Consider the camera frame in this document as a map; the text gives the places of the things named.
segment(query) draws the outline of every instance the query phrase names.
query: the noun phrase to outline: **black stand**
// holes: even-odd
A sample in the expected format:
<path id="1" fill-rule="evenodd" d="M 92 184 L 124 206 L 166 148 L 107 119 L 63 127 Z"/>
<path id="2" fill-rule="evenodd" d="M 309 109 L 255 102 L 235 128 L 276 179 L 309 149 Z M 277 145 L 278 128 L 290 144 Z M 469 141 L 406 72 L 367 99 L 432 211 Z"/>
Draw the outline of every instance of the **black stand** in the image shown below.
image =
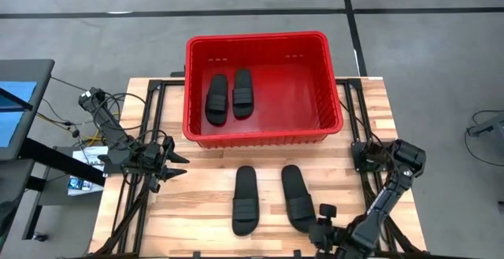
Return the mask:
<path id="1" fill-rule="evenodd" d="M 149 198 L 149 183 L 151 176 L 145 176 L 143 180 L 142 188 L 136 197 L 136 200 L 133 202 L 132 207 L 126 212 L 123 220 L 117 225 L 117 228 L 114 229 L 112 235 L 105 242 L 102 248 L 97 250 L 92 256 L 93 258 L 111 258 L 111 253 L 116 246 L 117 242 L 124 234 L 124 232 L 128 229 L 129 224 L 132 222 L 133 217 L 135 217 L 136 212 L 147 203 L 147 199 Z M 127 257 L 135 258 L 138 257 L 137 252 L 124 254 Z"/>
<path id="2" fill-rule="evenodd" d="M 53 150 L 30 138 L 24 140 L 19 155 L 21 158 L 30 158 L 43 165 L 61 170 L 100 186 L 105 185 L 103 172 L 99 169 L 84 164 L 82 161 Z"/>
<path id="3" fill-rule="evenodd" d="M 23 112 L 32 109 L 33 105 L 0 88 L 0 113 Z"/>
<path id="4" fill-rule="evenodd" d="M 23 146 L 20 150 L 20 157 L 32 159 L 37 161 L 49 168 L 57 169 L 61 171 L 61 174 L 69 174 L 72 176 L 77 176 L 92 183 L 98 184 L 100 186 L 105 185 L 105 178 L 102 176 L 103 172 L 93 168 L 90 165 L 84 164 L 82 161 L 78 161 L 67 154 L 63 154 L 55 149 L 51 149 L 39 142 L 36 142 L 30 138 L 26 138 L 23 142 Z M 53 187 L 46 186 L 46 179 L 49 175 L 50 169 L 46 169 L 42 178 L 30 176 L 26 184 L 26 188 L 34 191 L 38 191 L 35 196 L 34 205 L 31 208 L 30 215 L 28 216 L 28 222 L 24 228 L 23 240 L 37 240 L 43 242 L 47 240 L 47 235 L 38 233 L 35 231 L 37 222 L 39 221 L 40 213 L 42 212 L 41 197 L 44 189 L 47 193 L 54 192 Z M 56 205 L 64 205 L 68 199 L 66 195 L 65 182 L 68 181 L 68 176 L 66 178 L 58 179 L 56 183 L 52 182 L 52 186 L 58 186 L 58 190 L 61 192 L 57 194 L 59 203 Z"/>

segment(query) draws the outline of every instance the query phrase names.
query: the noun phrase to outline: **wire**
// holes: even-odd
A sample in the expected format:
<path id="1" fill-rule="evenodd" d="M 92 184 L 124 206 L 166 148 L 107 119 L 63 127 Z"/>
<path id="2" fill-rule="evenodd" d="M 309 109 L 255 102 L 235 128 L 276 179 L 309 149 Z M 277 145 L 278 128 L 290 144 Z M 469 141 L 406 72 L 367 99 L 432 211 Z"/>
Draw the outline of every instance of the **wire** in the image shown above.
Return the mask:
<path id="1" fill-rule="evenodd" d="M 135 97 L 137 99 L 139 99 L 141 102 L 143 102 L 145 104 L 145 101 L 143 100 L 143 98 L 140 98 L 138 95 L 136 94 L 130 94 L 130 93 L 118 93 L 118 94 L 109 94 L 109 97 L 106 98 L 103 102 L 101 102 L 98 106 L 97 106 L 97 110 L 94 111 L 93 113 L 93 122 L 94 122 L 94 125 L 96 125 L 97 128 L 100 128 L 100 126 L 98 126 L 98 124 L 96 124 L 96 116 L 98 115 L 98 109 L 101 108 L 102 106 L 106 105 L 106 103 L 111 100 L 111 99 L 115 99 L 117 96 L 132 96 L 132 97 Z M 143 126 L 143 124 L 140 124 L 140 125 L 137 125 L 137 126 L 134 126 L 134 127 L 130 127 L 130 128 L 121 128 L 121 127 L 112 127 L 108 124 L 102 124 L 102 126 L 104 127 L 107 127 L 107 128 L 110 128 L 110 129 L 113 129 L 113 130 L 132 130 L 132 129 L 137 129 L 137 128 L 141 128 Z"/>
<path id="2" fill-rule="evenodd" d="M 339 101 L 339 104 L 348 112 L 350 113 L 350 111 L 348 110 L 348 108 L 341 102 Z M 364 126 L 365 128 L 365 124 L 364 122 L 362 122 L 362 120 L 360 120 L 358 117 L 355 117 L 355 120 L 358 121 L 362 126 Z M 381 142 L 380 138 L 378 138 L 378 136 L 376 136 L 376 134 L 374 134 L 372 131 L 371 131 L 371 128 L 369 129 L 369 133 L 371 133 L 371 135 L 376 139 L 376 141 L 381 145 L 383 146 L 384 144 Z"/>
<path id="3" fill-rule="evenodd" d="M 474 121 L 474 123 L 476 125 L 478 125 L 478 122 L 476 121 L 476 116 L 480 113 L 502 113 L 504 112 L 504 110 L 493 110 L 493 109 L 484 109 L 484 110 L 480 110 L 478 112 L 475 112 L 473 115 L 472 115 L 472 121 Z"/>
<path id="4" fill-rule="evenodd" d="M 149 133 L 154 133 L 154 132 L 160 132 L 162 133 L 165 137 L 168 137 L 168 134 L 166 134 L 166 132 L 162 131 L 161 129 L 151 129 L 151 130 L 147 130 L 145 132 L 143 132 L 142 134 L 140 134 L 138 137 L 136 137 L 135 139 L 133 139 L 132 141 L 128 142 L 123 148 L 115 148 L 114 149 L 117 149 L 117 150 L 127 150 L 129 149 L 129 146 L 131 144 L 133 144 L 134 142 L 138 141 L 140 138 L 142 138 L 143 136 L 149 134 Z"/>
<path id="5" fill-rule="evenodd" d="M 95 144 L 96 140 L 101 140 L 101 138 L 98 138 L 98 134 L 99 133 L 100 133 L 100 131 L 97 129 L 96 133 L 93 136 L 93 138 L 92 139 L 88 139 L 88 140 L 91 140 L 91 143 L 89 143 L 88 146 L 93 146 L 93 144 Z"/>
<path id="6" fill-rule="evenodd" d="M 61 117 L 60 117 L 60 116 L 56 113 L 56 111 L 53 109 L 53 106 L 50 104 L 50 102 L 48 102 L 45 98 L 42 98 L 42 100 L 46 102 L 46 104 L 49 106 L 50 111 L 52 111 L 52 112 L 53 112 L 53 114 L 54 114 L 57 118 L 59 118 L 61 121 L 64 121 L 64 122 L 70 122 L 69 120 L 66 120 L 66 119 L 61 118 Z"/>
<path id="7" fill-rule="evenodd" d="M 51 120 L 50 118 L 47 118 L 45 115 L 41 114 L 41 113 L 37 113 L 37 117 L 40 117 L 42 120 L 44 121 L 47 121 L 49 123 L 51 123 L 52 125 L 55 125 L 55 126 L 58 126 L 59 128 L 61 128 L 62 130 L 65 130 L 65 131 L 68 131 L 70 133 L 72 133 L 69 128 L 66 128 L 64 127 L 62 124 L 62 122 L 58 122 L 56 120 Z"/>
<path id="8" fill-rule="evenodd" d="M 74 84 L 72 84 L 72 83 L 65 82 L 65 81 L 63 81 L 63 80 L 61 80 L 61 79 L 58 79 L 58 78 L 54 77 L 54 76 L 51 76 L 50 78 L 51 78 L 51 79 L 54 79 L 54 80 L 56 80 L 56 81 L 58 81 L 58 82 L 61 82 L 61 83 L 63 83 L 63 84 L 69 85 L 70 87 L 74 87 L 74 88 L 79 89 L 79 90 L 82 90 L 82 91 L 87 91 L 87 90 L 86 90 L 86 89 L 84 89 L 83 87 L 79 87 L 79 86 L 76 86 L 76 85 L 74 85 Z"/>
<path id="9" fill-rule="evenodd" d="M 89 159 L 87 158 L 87 155 L 86 155 L 86 152 L 84 152 L 84 149 L 83 149 L 83 142 L 82 142 L 82 138 L 80 138 L 80 135 L 77 136 L 77 140 L 79 140 L 79 148 L 80 148 L 80 151 L 82 152 L 82 154 L 84 155 L 84 157 L 86 158 L 86 162 L 88 165 L 91 164 L 91 162 L 89 161 Z"/>
<path id="10" fill-rule="evenodd" d="M 49 118 L 49 117 L 47 117 L 47 116 L 46 116 L 45 114 L 43 114 L 43 113 L 37 113 L 37 115 L 38 115 L 39 117 L 42 117 L 43 119 L 45 119 L 45 120 L 49 121 L 49 122 L 56 123 L 56 124 L 61 124 L 61 125 L 65 125 L 65 126 L 69 126 L 67 123 L 65 123 L 65 122 L 61 122 L 61 121 L 57 121 L 57 120 L 54 120 L 54 119 L 52 119 L 52 118 Z"/>
<path id="11" fill-rule="evenodd" d="M 114 97 L 114 98 L 112 98 L 112 99 L 113 99 L 113 104 L 112 104 L 112 105 L 110 105 L 109 110 L 111 110 L 111 109 L 112 109 L 113 105 L 117 105 L 117 112 L 118 112 L 117 121 L 120 121 L 120 106 L 119 106 L 119 99 L 118 99 L 118 98 L 115 98 L 115 97 Z"/>
<path id="12" fill-rule="evenodd" d="M 55 181 L 56 179 L 60 179 L 60 178 L 65 177 L 67 175 L 68 175 L 68 173 L 65 173 L 63 176 L 57 176 L 57 177 L 54 177 L 52 179 L 46 180 L 46 183 L 49 183 L 51 181 Z"/>
<path id="13" fill-rule="evenodd" d="M 496 167 L 504 167 L 504 164 L 496 164 L 494 162 L 491 162 L 491 161 L 485 161 L 484 159 L 480 158 L 480 157 L 477 157 L 472 151 L 471 149 L 469 149 L 469 145 L 467 143 L 467 136 L 469 136 L 469 129 L 473 128 L 474 126 L 470 127 L 470 128 L 467 128 L 467 130 L 465 131 L 465 134 L 464 134 L 464 144 L 465 144 L 465 148 L 467 149 L 467 151 L 469 152 L 469 154 L 474 157 L 475 159 L 477 159 L 478 161 L 481 161 L 487 165 L 493 165 L 493 166 L 496 166 Z"/>

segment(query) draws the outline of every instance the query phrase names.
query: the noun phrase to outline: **red plastic basket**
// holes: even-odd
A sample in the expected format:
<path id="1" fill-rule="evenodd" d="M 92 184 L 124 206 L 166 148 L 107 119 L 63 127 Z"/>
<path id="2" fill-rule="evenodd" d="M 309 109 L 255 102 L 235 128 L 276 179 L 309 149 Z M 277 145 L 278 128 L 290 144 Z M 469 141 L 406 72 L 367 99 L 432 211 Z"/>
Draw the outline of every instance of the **red plastic basket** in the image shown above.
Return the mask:
<path id="1" fill-rule="evenodd" d="M 248 68 L 254 112 L 235 119 L 235 72 Z M 205 117 L 212 77 L 228 78 L 228 117 Z M 343 126 L 328 40 L 318 31 L 194 37 L 187 43 L 183 133 L 205 148 L 320 142 Z"/>

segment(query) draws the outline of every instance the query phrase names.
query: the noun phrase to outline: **white label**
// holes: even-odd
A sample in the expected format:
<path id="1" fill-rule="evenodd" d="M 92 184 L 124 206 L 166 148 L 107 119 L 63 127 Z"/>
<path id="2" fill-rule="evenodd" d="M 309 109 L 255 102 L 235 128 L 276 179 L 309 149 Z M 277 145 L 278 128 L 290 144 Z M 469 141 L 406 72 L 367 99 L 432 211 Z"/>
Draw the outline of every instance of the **white label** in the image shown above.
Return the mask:
<path id="1" fill-rule="evenodd" d="M 371 213 L 372 208 L 374 208 L 374 207 L 376 206 L 376 203 L 378 202 L 378 200 L 380 200 L 381 195 L 385 192 L 385 190 L 386 190 L 386 189 L 387 189 L 387 188 L 385 188 L 385 187 L 381 189 L 381 191 L 380 191 L 380 193 L 378 194 L 378 196 L 376 196 L 375 201 L 373 201 L 373 202 L 371 203 L 371 206 L 370 206 L 370 207 L 369 207 L 369 209 L 365 212 L 365 214 L 366 214 L 366 215 L 369 215 L 369 213 Z"/>

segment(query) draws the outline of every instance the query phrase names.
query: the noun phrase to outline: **black metal frame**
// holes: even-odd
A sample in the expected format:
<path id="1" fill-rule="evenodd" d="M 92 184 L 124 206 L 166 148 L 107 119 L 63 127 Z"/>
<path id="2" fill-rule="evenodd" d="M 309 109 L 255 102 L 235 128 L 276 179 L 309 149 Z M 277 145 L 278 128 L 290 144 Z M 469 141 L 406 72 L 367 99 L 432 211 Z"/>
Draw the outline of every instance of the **black metal frame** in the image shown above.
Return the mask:
<path id="1" fill-rule="evenodd" d="M 25 110 L 31 111 L 32 109 L 33 105 L 0 88 L 0 113 L 23 112 Z"/>
<path id="2" fill-rule="evenodd" d="M 168 86 L 183 86 L 185 84 L 184 80 L 150 80 L 149 84 L 147 86 L 147 96 L 146 96 L 146 104 L 143 109 L 143 115 L 142 115 L 142 126 L 140 127 L 140 132 L 139 134 L 142 135 L 147 131 L 147 124 L 150 119 L 150 108 L 152 106 L 152 100 L 154 98 L 154 92 L 159 91 L 157 95 L 157 104 L 156 104 L 156 112 L 154 114 L 154 124 L 151 130 L 153 130 L 153 133 L 150 137 L 151 141 L 154 141 L 158 138 L 159 135 L 159 129 L 161 125 L 161 113 L 163 110 L 163 104 L 164 104 L 164 99 L 165 99 L 165 91 L 166 87 Z M 145 142 L 145 135 L 139 140 L 140 142 Z M 135 200 L 135 191 L 136 191 L 136 186 L 138 182 L 140 181 L 139 176 L 132 176 L 132 181 L 129 190 L 128 190 L 128 196 L 126 198 L 126 209 L 129 210 L 132 205 L 133 201 Z M 119 202 L 117 203 L 118 207 L 120 205 L 120 201 L 122 199 L 122 189 L 121 189 L 121 194 L 119 197 Z M 139 209 L 138 212 L 138 218 L 137 218 L 137 223 L 136 223 L 136 229 L 135 229 L 135 239 L 133 241 L 133 253 L 139 254 L 140 253 L 140 248 L 142 246 L 142 237 L 143 237 L 143 227 L 145 225 L 145 215 L 147 211 L 147 202 L 144 202 Z M 114 228 L 115 228 L 115 223 L 116 223 L 116 218 L 117 214 L 115 215 L 114 219 Z M 126 241 L 128 237 L 128 228 L 124 231 L 123 236 L 121 236 L 120 241 L 119 241 L 119 246 L 117 249 L 118 253 L 124 253 L 125 248 L 126 248 Z"/>
<path id="3" fill-rule="evenodd" d="M 30 215 L 28 216 L 27 224 L 24 227 L 23 235 L 21 239 L 23 240 L 30 240 L 33 239 L 33 235 L 35 234 L 35 228 L 37 227 L 37 222 L 39 221 L 39 216 L 40 213 L 42 212 L 42 205 L 39 205 L 39 200 L 40 196 L 42 195 L 43 187 L 46 184 L 46 179 L 47 175 L 49 175 L 49 169 L 46 169 L 44 171 L 44 174 L 42 176 L 42 179 L 36 178 L 37 185 L 34 187 L 30 185 L 30 181 L 32 180 L 33 176 L 30 176 L 30 179 L 28 180 L 28 184 L 26 185 L 26 188 L 32 189 L 37 191 L 37 195 L 35 196 L 35 205 L 32 206 Z"/>
<path id="4" fill-rule="evenodd" d="M 100 186 L 105 185 L 103 172 L 99 169 L 84 164 L 82 161 L 69 157 L 30 138 L 24 140 L 19 157 L 32 159 L 40 164 L 61 170 Z"/>
<path id="5" fill-rule="evenodd" d="M 341 80 L 336 80 L 336 83 L 338 85 L 342 85 L 343 89 L 345 90 L 346 104 L 347 104 L 347 108 L 348 108 L 348 113 L 350 115 L 350 126 L 352 128 L 352 135 L 354 137 L 354 142 L 360 142 L 361 137 L 359 135 L 357 117 L 356 117 L 355 108 L 354 108 L 354 101 L 353 101 L 353 97 L 351 94 L 352 88 L 354 90 L 356 90 L 356 92 L 357 92 L 359 109 L 361 112 L 362 122 L 364 123 L 366 140 L 371 140 L 371 138 L 372 138 L 371 125 L 369 123 L 368 112 L 367 112 L 366 105 L 365 105 L 365 97 L 364 97 L 364 92 L 362 90 L 361 79 L 359 79 L 359 78 L 341 79 Z M 157 96 L 156 111 L 154 114 L 154 125 L 152 127 L 152 130 L 154 130 L 154 132 L 151 136 L 151 141 L 155 140 L 158 137 L 158 132 L 156 132 L 156 130 L 160 129 L 161 113 L 163 110 L 163 103 L 164 103 L 163 101 L 165 100 L 166 87 L 183 86 L 184 84 L 185 84 L 185 80 L 151 80 L 149 82 L 149 86 L 147 88 L 146 104 L 145 104 L 145 108 L 143 110 L 143 116 L 142 116 L 142 125 L 143 126 L 140 128 L 139 134 L 142 134 L 142 133 L 146 132 L 146 130 L 147 130 L 146 125 L 147 125 L 147 122 L 150 118 L 150 108 L 153 103 L 154 92 L 158 91 L 158 96 Z M 368 209 L 371 205 L 372 200 L 370 200 L 366 197 L 366 191 L 372 191 L 372 186 L 371 186 L 371 183 L 369 182 L 367 172 L 359 172 L 359 174 L 361 177 L 362 192 L 363 192 L 364 199 L 365 199 L 365 207 L 366 207 L 366 209 Z M 374 172 L 373 175 L 374 175 L 374 179 L 375 179 L 376 190 L 379 191 L 383 187 L 381 173 Z M 133 185 L 133 184 L 135 184 L 135 182 L 137 182 L 137 181 L 138 181 L 137 177 L 133 176 L 132 177 L 132 185 L 129 188 L 128 197 L 126 200 L 126 207 L 127 207 L 126 210 L 128 210 L 132 207 L 132 203 L 135 198 L 135 189 L 136 189 L 136 185 Z M 122 194 L 120 195 L 118 205 L 120 204 L 121 198 L 122 198 Z M 147 202 L 144 202 L 142 204 L 142 206 L 140 207 L 139 213 L 138 213 L 135 239 L 133 241 L 133 251 L 132 251 L 133 254 L 140 253 L 140 247 L 142 245 L 142 237 L 143 237 L 143 228 L 144 228 L 144 224 L 145 224 L 146 209 L 147 209 Z M 389 230 L 389 228 L 385 227 L 385 233 L 386 233 L 386 237 L 387 237 L 386 244 L 391 248 L 392 252 L 397 251 L 394 237 L 393 237 L 391 231 Z M 124 232 L 124 234 L 120 240 L 119 249 L 117 250 L 118 254 L 125 252 L 127 236 L 128 236 L 128 229 L 126 229 L 126 231 Z M 381 246 L 380 246 L 379 242 L 377 243 L 376 250 L 381 251 Z"/>

